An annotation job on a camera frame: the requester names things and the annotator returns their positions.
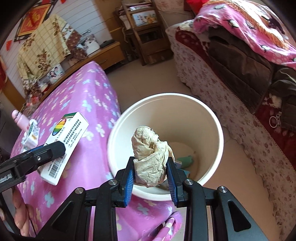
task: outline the framed photo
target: framed photo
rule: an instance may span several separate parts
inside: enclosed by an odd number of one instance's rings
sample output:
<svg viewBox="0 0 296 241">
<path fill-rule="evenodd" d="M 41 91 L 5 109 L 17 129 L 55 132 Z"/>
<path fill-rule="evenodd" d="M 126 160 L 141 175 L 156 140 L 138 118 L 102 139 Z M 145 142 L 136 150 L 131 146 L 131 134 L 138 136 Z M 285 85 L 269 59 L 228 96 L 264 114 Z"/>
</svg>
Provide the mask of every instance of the framed photo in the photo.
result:
<svg viewBox="0 0 296 241">
<path fill-rule="evenodd" d="M 47 77 L 49 78 L 50 83 L 54 84 L 59 78 L 64 75 L 64 73 L 65 71 L 63 70 L 62 66 L 60 64 L 57 64 L 48 72 Z"/>
<path fill-rule="evenodd" d="M 157 17 L 154 10 L 134 13 L 133 19 L 137 27 L 151 23 L 157 23 Z"/>
<path fill-rule="evenodd" d="M 58 0 L 50 0 L 47 4 L 42 4 L 42 1 L 36 3 L 20 21 L 17 28 L 14 42 L 24 40 L 46 20 L 48 19 L 53 7 Z"/>
</svg>

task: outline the finger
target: finger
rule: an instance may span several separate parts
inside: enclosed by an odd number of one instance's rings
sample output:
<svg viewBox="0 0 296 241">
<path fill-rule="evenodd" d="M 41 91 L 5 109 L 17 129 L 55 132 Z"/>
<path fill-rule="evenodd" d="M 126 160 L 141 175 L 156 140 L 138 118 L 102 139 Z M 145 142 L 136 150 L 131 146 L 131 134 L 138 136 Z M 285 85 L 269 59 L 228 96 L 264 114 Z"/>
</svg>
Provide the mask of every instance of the finger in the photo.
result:
<svg viewBox="0 0 296 241">
<path fill-rule="evenodd" d="M 27 208 L 24 203 L 20 205 L 19 208 L 15 210 L 15 225 L 21 229 L 27 219 Z"/>
<path fill-rule="evenodd" d="M 20 230 L 20 234 L 25 237 L 29 236 L 29 229 L 30 229 L 30 220 L 28 217 L 24 223 L 24 226 Z"/>
<path fill-rule="evenodd" d="M 0 208 L 0 217 L 1 217 L 2 221 L 5 220 L 5 215 L 4 215 L 4 212 L 1 208 Z"/>
<path fill-rule="evenodd" d="M 22 198 L 22 194 L 20 193 L 20 190 L 17 187 L 15 187 L 15 189 L 12 193 L 12 202 L 13 202 L 15 208 L 19 208 L 20 205 L 22 203 L 24 203 L 24 200 Z"/>
<path fill-rule="evenodd" d="M 33 219 L 34 216 L 34 208 L 30 204 L 26 204 L 26 208 L 29 212 L 29 218 Z"/>
</svg>

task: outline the trash can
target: trash can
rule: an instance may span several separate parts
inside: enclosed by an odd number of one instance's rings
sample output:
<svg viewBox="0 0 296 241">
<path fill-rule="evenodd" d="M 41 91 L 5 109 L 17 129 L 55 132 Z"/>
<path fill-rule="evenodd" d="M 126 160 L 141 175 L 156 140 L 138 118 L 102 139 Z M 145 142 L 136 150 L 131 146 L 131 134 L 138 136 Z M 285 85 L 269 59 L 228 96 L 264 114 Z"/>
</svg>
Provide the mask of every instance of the trash can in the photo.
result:
<svg viewBox="0 0 296 241">
<path fill-rule="evenodd" d="M 201 101 L 187 95 L 164 93 L 147 97 L 129 107 L 116 122 L 108 140 L 108 162 L 113 176 L 133 156 L 131 137 L 139 126 L 149 126 L 161 141 L 174 148 L 192 150 L 196 158 L 192 179 L 204 185 L 216 171 L 223 153 L 219 120 Z M 133 194 L 153 201 L 171 200 L 169 191 L 134 185 Z"/>
</svg>

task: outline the pink bottle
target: pink bottle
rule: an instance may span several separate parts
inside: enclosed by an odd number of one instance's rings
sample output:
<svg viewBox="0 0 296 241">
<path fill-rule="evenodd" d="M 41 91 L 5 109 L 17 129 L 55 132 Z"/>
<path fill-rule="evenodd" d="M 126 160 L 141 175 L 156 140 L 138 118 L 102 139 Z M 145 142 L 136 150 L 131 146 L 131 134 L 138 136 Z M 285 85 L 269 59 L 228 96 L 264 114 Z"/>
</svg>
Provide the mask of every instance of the pink bottle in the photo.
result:
<svg viewBox="0 0 296 241">
<path fill-rule="evenodd" d="M 23 131 L 28 130 L 28 128 L 30 127 L 30 121 L 25 115 L 23 115 L 18 110 L 14 110 L 11 116 L 19 128 L 21 128 Z"/>
</svg>

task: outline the tile floor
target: tile floor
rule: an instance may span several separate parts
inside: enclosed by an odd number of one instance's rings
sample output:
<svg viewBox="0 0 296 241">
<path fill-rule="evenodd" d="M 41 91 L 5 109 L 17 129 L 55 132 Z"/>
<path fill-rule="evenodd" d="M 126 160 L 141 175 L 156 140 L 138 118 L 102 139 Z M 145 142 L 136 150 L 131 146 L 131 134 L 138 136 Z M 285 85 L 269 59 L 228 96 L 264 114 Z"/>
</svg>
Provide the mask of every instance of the tile floor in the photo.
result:
<svg viewBox="0 0 296 241">
<path fill-rule="evenodd" d="M 178 80 L 173 59 L 147 66 L 133 61 L 109 73 L 108 78 L 117 92 L 122 112 L 138 100 L 158 93 L 183 93 L 193 96 L 190 89 Z M 228 130 L 224 127 L 223 133 L 225 144 L 222 160 L 205 186 L 214 189 L 221 185 L 228 187 L 267 238 L 270 241 L 278 240 L 279 229 L 272 215 L 273 205 L 268 200 L 261 177 L 256 174 L 242 146 L 229 137 Z M 179 210 L 185 220 L 185 208 Z M 183 240 L 184 228 L 185 225 L 172 241 Z"/>
</svg>

